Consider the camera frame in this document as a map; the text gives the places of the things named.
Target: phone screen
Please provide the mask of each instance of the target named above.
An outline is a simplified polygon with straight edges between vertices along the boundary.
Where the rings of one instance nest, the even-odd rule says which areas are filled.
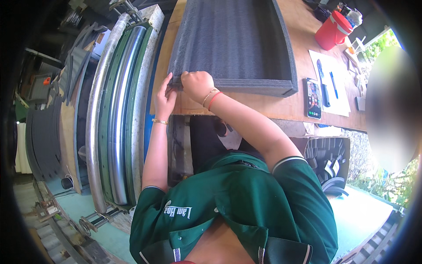
[[[312,118],[321,118],[321,92],[317,81],[307,78],[306,86],[308,90],[308,107],[306,115]]]

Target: white paper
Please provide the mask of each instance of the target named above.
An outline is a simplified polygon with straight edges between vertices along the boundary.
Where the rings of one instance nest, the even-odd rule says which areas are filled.
[[[343,71],[340,70],[338,62],[335,58],[328,55],[309,50],[309,55],[311,56],[312,64],[314,65],[314,70],[316,73],[317,80],[320,81],[319,71],[317,67],[317,60],[319,59],[322,64],[322,71],[324,73],[324,83],[327,86],[328,98],[330,100],[330,107],[325,107],[322,104],[322,111],[331,114],[338,114],[345,117],[349,116],[350,105],[349,100],[347,99],[346,89],[344,87],[344,78]],[[330,72],[333,73],[335,87],[337,89],[338,99],[335,96],[333,82],[331,81]]]

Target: blue pen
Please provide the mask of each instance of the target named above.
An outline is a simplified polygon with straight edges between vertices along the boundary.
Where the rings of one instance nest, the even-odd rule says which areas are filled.
[[[333,82],[335,96],[338,99],[337,89],[335,88],[334,76],[333,76],[333,72],[332,71],[330,71],[330,76],[331,76],[331,81]]]

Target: red bucket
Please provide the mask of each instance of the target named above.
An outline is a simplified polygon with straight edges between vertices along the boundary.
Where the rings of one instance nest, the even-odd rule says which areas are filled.
[[[330,17],[322,24],[315,33],[315,39],[325,50],[330,50],[336,45],[344,43],[344,39],[353,28],[349,21],[337,11],[333,11]]]

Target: hand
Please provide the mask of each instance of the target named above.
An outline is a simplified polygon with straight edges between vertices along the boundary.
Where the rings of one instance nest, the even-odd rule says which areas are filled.
[[[161,83],[160,90],[154,96],[155,118],[158,120],[167,121],[174,109],[177,97],[176,89],[171,89],[166,93],[168,82],[172,77],[173,73],[170,72]]]
[[[195,102],[202,104],[205,97],[214,89],[214,81],[206,71],[187,72],[181,75],[183,91]]]

